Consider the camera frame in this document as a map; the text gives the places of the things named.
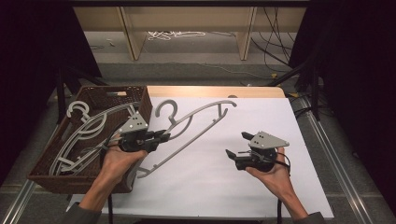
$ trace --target floor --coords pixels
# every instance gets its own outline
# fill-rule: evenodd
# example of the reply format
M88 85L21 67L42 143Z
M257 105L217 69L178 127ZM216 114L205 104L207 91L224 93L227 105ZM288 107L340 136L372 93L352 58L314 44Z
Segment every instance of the floor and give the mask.
M254 34L253 39L265 48L263 38L270 34ZM111 85L207 85L207 86L261 86L274 77L282 76L290 70L279 60L275 60L250 45L246 61L239 59L238 48L233 34L205 33L195 37L175 37L169 40L148 39L138 61L131 61L122 33L86 33L92 52L103 74L102 80ZM295 34L281 34L282 44L292 48ZM271 42L280 44L273 36ZM267 50L277 58L286 61L282 48L268 45ZM285 93L295 93L293 85L297 77L281 84ZM290 103L303 134L308 151L315 165L319 180L332 207L335 218L327 223L396 223L375 183L367 174L359 158L354 156L353 148L339 126L337 119L326 105L326 97L320 94L320 122L313 119L310 112L301 110L309 105L308 92L300 92L300 97L290 97ZM48 108L42 114L36 132L31 136L28 146L21 152L0 188L0 217L4 223L54 223L64 213L68 205L67 195L52 194L38 185L26 182L42 149L50 140L57 120L57 101L55 93L49 98ZM334 169L329 158L335 155L341 171ZM21 192L31 194L19 197ZM360 205L353 202L361 200ZM359 215L356 209L365 209L367 215ZM139 220L128 217L115 217L114 223L136 223ZM142 223L195 223L182 220L148 220ZM99 223L107 223L102 216ZM265 220L262 223L276 223Z

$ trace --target sleeve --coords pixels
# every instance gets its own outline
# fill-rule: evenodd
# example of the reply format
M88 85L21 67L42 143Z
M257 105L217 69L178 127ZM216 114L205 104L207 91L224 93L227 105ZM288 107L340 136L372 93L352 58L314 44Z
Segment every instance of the sleeve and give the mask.
M326 222L323 215L320 212L316 212L304 219L294 221L294 224L326 224Z
M61 224L94 224L101 214L102 212L83 209L77 203L74 203L61 219Z

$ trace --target hand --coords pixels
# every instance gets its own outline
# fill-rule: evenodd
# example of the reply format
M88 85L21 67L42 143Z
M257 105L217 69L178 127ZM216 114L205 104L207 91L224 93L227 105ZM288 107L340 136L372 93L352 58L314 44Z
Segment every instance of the hand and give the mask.
M121 182L125 172L147 155L148 153L145 150L124 152L118 146L110 147L107 150L99 175L78 206L95 212L101 211L108 195Z
M279 147L278 153L285 154L285 148ZM283 155L277 155L278 161L285 162ZM275 164L274 168L265 173L255 168L247 167L246 171L258 178L283 204L287 207L293 220L302 219L308 216L303 205L294 192L293 185L290 181L288 168Z

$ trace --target gray carpet floor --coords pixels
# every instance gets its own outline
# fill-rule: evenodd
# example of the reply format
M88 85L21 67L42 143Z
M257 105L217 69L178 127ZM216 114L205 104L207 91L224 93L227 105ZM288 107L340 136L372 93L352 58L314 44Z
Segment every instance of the gray carpet floor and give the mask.
M107 39L111 36L112 41L116 47L106 47L107 51L96 51L93 53L99 68L103 74L101 78L104 82L110 85L204 85L204 86L243 86L252 85L260 86L269 83L271 75L277 73L281 76L283 73L274 72L260 61L262 54L250 46L249 60L238 61L237 49L229 48L235 43L229 36L219 37L212 36L211 41L219 41L222 39L228 45L215 48L220 57L215 57L210 54L211 43L209 40L200 42L199 39L178 40L181 45L189 45L188 48L176 47L176 42L168 44L167 47L161 42L149 42L145 48L148 50L141 55L141 62L128 61L127 50L123 47L124 43L116 40L115 34L106 34L105 37L98 37L99 35L87 34L90 44L92 45L106 45ZM188 62L181 63L186 53L198 53L201 56L216 58L216 60L205 61L198 60L198 63L193 63L193 59ZM153 57L166 59L167 63L155 63L152 61ZM287 71L290 70L287 66L279 63L269 63L272 69ZM295 92L293 88L297 77L290 78L281 84L281 88L285 93ZM91 83L81 80L83 84L91 85ZM73 101L74 96L71 96L67 101ZM303 99L290 98L290 104L294 111L303 108ZM326 105L326 98L321 94L320 103ZM329 204L332 207L335 218L327 220L327 223L359 223L352 207L338 182L337 177L325 156L323 147L318 140L318 137L312 127L309 119L309 114L304 113L297 118L300 130L303 134L306 146L310 153L311 159L317 170L320 183L327 196ZM363 199L368 208L368 213L373 223L396 223L396 218L389 210L382 195L375 187L375 183L367 174L364 166L360 160L352 155L353 148L348 143L346 135L337 122L337 118L332 115L330 108L320 109L321 124L329 136L337 155L341 159L346 171L354 184L359 195ZM55 93L51 95L48 101L48 107L42 114L40 121L37 123L36 132L31 136L28 146L21 152L8 175L7 180L0 188L0 217L4 218L8 208L14 202L16 196L21 190L21 186L26 180L26 175L31 171L40 156L43 148L49 141L53 130L55 129L57 121L57 101ZM67 195L52 194L39 186L35 187L35 191L26 204L24 212L22 213L18 223L56 223L56 220L64 213L68 205ZM136 223L139 220L129 217L115 217L114 223ZM197 222L192 220L183 220L177 222L176 220L143 220L141 223L210 223L208 221ZM107 223L106 216L103 215L99 223ZM236 222L214 222L214 223L236 223ZM276 223L275 220L265 220L263 223ZM291 223L291 220L285 219L284 223Z

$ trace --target table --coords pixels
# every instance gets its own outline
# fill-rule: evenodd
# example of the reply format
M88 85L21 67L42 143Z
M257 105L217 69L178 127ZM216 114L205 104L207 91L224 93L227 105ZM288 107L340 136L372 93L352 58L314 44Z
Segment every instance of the table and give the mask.
M277 198L260 181L237 171L225 149L247 151L241 132L265 131L290 142L291 180L308 213L320 211L332 218L332 210L318 181L289 100L280 88L263 87L154 87L149 86L153 110L165 99L178 103L176 119L193 109L218 100L232 100L226 117L147 177L137 178L129 194L113 195L115 215L151 218L260 220L276 217ZM163 107L149 128L169 126L171 108ZM191 127L180 137L161 144L141 167L150 168L202 130L217 109L196 114ZM70 204L82 195L74 195ZM283 217L289 213L283 207Z

